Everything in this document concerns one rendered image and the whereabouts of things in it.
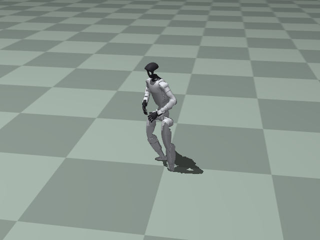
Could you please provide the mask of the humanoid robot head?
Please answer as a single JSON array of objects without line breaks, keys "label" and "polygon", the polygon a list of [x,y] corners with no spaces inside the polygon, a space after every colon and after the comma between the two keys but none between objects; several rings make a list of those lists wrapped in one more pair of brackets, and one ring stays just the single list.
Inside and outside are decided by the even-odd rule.
[{"label": "humanoid robot head", "polygon": [[[158,80],[161,79],[157,74],[154,74],[154,71],[158,68],[159,68],[159,66],[155,62],[151,62],[151,63],[147,64],[146,67],[144,68],[145,70],[147,70],[147,74],[152,79],[151,80],[152,82],[157,81],[157,80],[155,80],[156,78]],[[151,74],[149,72],[151,72]]]}]

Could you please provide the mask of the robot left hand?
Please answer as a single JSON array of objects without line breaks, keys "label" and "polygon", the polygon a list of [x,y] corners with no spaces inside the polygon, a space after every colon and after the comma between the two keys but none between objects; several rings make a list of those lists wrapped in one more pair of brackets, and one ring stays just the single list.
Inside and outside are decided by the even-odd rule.
[{"label": "robot left hand", "polygon": [[[160,109],[159,109],[160,110]],[[157,111],[159,111],[157,110]],[[149,121],[152,123],[153,120],[155,120],[157,117],[161,116],[162,114],[158,115],[158,113],[156,112],[149,112],[150,115],[148,115],[148,119]],[[150,119],[151,118],[151,119]]]}]

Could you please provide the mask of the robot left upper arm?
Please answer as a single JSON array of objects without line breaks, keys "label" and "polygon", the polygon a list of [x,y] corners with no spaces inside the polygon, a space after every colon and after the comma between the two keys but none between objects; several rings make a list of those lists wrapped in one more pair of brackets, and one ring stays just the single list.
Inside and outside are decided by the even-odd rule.
[{"label": "robot left upper arm", "polygon": [[175,101],[175,104],[177,104],[177,99],[176,97],[174,96],[174,94],[172,93],[172,91],[170,90],[169,88],[169,85],[166,83],[166,82],[160,82],[159,84],[159,88],[161,89],[161,91],[163,91],[167,97],[170,98],[170,100],[174,100]]}]

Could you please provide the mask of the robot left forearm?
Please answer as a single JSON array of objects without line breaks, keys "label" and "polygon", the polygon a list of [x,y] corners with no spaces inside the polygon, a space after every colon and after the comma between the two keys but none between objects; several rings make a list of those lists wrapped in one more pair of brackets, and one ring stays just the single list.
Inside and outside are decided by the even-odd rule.
[{"label": "robot left forearm", "polygon": [[172,109],[174,104],[175,104],[175,101],[173,99],[171,99],[169,101],[169,103],[167,103],[163,108],[161,108],[160,110],[157,111],[157,114],[160,115],[160,114],[166,113],[168,110]]}]

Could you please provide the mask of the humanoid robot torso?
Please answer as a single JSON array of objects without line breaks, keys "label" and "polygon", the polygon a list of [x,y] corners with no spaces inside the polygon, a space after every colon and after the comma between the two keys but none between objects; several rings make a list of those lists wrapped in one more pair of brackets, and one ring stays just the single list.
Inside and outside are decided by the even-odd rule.
[{"label": "humanoid robot torso", "polygon": [[[160,82],[165,82],[164,79],[157,79],[155,78],[154,80],[157,81],[152,81],[153,78],[150,78],[148,80],[148,86],[149,90],[151,92],[151,95],[153,97],[154,102],[157,104],[158,109],[156,111],[160,110],[163,108],[167,103],[169,103],[169,97],[160,89],[159,83]],[[160,116],[157,116],[157,119],[160,121],[164,120],[164,116],[169,116],[169,111],[166,111],[166,113],[163,113]]]}]

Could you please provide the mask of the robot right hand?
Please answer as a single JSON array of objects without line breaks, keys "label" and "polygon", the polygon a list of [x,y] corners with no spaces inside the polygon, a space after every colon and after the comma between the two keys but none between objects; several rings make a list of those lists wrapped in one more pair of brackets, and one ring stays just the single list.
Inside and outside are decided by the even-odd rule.
[{"label": "robot right hand", "polygon": [[143,103],[142,103],[142,109],[143,109],[144,114],[148,115],[146,106],[147,106],[147,100],[145,99],[145,100],[143,100]]}]

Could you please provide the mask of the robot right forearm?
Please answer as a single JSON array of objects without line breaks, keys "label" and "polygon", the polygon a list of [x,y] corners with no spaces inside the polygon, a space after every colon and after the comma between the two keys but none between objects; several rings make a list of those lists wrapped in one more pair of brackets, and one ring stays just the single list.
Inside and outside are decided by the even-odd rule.
[{"label": "robot right forearm", "polygon": [[149,101],[149,98],[150,98],[150,92],[146,91],[146,89],[147,89],[147,87],[145,88],[143,101],[146,100],[146,103],[148,104],[148,101]]}]

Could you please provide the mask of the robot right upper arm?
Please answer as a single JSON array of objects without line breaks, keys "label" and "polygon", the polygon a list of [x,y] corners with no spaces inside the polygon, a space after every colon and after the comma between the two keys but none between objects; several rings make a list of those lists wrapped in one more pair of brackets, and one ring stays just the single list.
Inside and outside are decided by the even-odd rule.
[{"label": "robot right upper arm", "polygon": [[146,91],[147,91],[147,92],[150,92],[149,85],[148,85],[149,79],[150,79],[150,78],[148,78],[148,79],[146,80],[146,86],[147,86]]}]

